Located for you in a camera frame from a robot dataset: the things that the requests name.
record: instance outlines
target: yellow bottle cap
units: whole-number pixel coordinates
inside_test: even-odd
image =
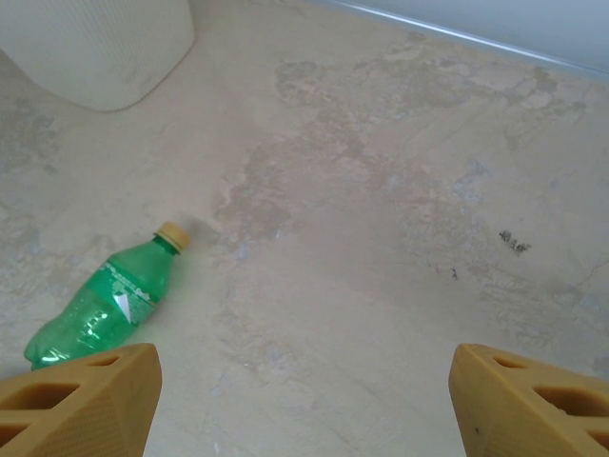
[[[172,222],[162,224],[156,234],[178,249],[178,252],[182,252],[190,243],[188,234]]]

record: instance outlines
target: soda bottle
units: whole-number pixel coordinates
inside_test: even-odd
[[[31,369],[122,345],[165,297],[173,257],[188,241],[185,231],[165,222],[151,241],[110,255],[29,340],[24,355]]]

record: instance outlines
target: green label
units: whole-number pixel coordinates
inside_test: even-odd
[[[90,277],[87,286],[116,306],[136,327],[154,311],[154,301],[150,294],[138,288],[130,274],[108,262]]]

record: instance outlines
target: white object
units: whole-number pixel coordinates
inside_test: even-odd
[[[0,0],[0,49],[39,86],[92,109],[141,100],[193,41],[187,0]]]

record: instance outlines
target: floor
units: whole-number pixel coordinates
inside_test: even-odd
[[[120,112],[0,59],[1,377],[189,214],[133,340],[164,371],[147,457],[463,456],[461,342],[609,378],[606,86],[296,0],[195,7],[194,48]]]

